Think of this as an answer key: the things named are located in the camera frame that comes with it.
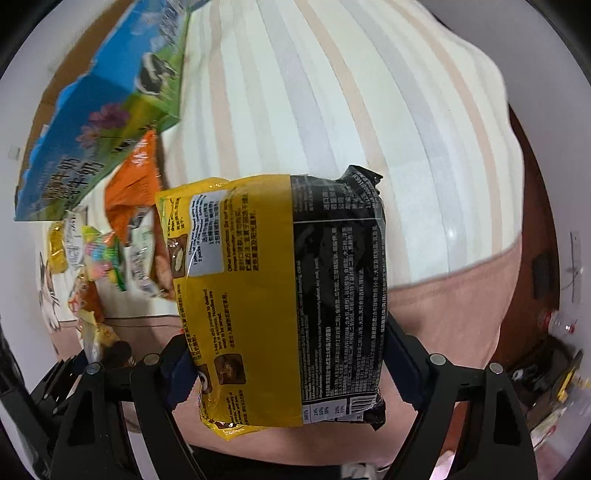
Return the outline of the striped cream blanket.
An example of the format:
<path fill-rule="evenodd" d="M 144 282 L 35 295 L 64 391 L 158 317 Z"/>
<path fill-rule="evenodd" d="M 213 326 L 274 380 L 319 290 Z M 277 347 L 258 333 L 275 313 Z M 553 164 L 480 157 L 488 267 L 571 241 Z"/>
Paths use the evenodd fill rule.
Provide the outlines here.
<path fill-rule="evenodd" d="M 421 3 L 206 3 L 162 146 L 169 187 L 377 172 L 394 312 L 502 323 L 521 257 L 522 150 L 498 67 Z"/>

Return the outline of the plastic bottle red cap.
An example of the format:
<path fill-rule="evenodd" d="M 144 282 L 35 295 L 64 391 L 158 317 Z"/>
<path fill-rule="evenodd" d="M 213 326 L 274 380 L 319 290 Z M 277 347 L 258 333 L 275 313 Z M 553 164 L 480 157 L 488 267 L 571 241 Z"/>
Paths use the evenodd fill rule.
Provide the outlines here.
<path fill-rule="evenodd" d="M 544 309 L 538 318 L 542 331 L 557 339 L 564 340 L 574 335 L 577 321 L 557 309 Z"/>

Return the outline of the white grey snack packet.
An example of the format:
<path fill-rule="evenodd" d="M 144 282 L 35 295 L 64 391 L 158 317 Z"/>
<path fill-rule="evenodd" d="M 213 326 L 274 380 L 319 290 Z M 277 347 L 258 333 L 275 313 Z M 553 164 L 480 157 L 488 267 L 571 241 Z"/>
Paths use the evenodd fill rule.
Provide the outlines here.
<path fill-rule="evenodd" d="M 149 298 L 165 297 L 156 262 L 161 243 L 155 208 L 137 208 L 127 225 L 127 270 L 134 287 Z"/>

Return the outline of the colourful candy bag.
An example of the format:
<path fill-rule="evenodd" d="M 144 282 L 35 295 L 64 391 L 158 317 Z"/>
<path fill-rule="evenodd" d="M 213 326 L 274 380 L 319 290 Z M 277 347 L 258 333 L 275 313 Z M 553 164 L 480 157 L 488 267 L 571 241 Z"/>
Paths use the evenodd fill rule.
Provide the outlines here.
<path fill-rule="evenodd" d="M 125 259 L 121 242 L 113 231 L 102 233 L 92 226 L 82 228 L 83 261 L 87 277 L 106 279 L 119 291 L 126 290 Z"/>

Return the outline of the yellow black noodle packet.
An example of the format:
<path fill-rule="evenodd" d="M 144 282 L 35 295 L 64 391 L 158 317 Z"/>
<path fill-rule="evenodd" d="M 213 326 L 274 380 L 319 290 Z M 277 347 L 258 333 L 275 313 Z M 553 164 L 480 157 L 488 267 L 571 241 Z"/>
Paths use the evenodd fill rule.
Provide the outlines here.
<path fill-rule="evenodd" d="M 387 319 L 380 176 L 211 178 L 155 197 L 202 423 L 231 439 L 380 428 Z"/>

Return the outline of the blue green milk carton box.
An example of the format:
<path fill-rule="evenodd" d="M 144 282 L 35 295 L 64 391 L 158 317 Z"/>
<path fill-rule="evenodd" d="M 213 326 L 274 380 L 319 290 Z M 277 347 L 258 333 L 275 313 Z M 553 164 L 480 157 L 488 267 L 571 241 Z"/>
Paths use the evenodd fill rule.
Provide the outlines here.
<path fill-rule="evenodd" d="M 107 27 L 87 70 L 67 81 L 23 163 L 17 221 L 59 220 L 145 132 L 179 119 L 187 32 L 199 1 L 133 1 Z"/>

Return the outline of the orange snack bag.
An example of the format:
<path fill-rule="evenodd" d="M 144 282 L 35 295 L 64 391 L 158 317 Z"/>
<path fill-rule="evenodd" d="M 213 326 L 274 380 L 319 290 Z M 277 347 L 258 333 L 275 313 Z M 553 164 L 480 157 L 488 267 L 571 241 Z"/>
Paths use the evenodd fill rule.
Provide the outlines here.
<path fill-rule="evenodd" d="M 108 223 L 118 239 L 126 246 L 127 225 L 135 210 L 139 207 L 153 206 L 157 212 L 157 223 L 160 225 L 155 196 L 161 191 L 160 174 L 157 165 L 157 135 L 153 130 L 147 131 L 131 150 L 112 176 L 104 194 L 104 206 Z M 174 298 L 173 281 L 167 248 L 162 234 L 160 253 L 156 258 L 157 273 L 165 297 Z"/>

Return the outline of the small gold snack packet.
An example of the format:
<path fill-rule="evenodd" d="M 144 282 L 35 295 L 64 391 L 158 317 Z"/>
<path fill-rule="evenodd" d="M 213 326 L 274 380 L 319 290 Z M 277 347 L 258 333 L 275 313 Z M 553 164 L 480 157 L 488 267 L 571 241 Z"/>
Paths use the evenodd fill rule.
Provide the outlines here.
<path fill-rule="evenodd" d="M 48 231 L 48 268 L 52 274 L 61 274 L 68 269 L 64 232 L 63 221 L 53 222 Z"/>

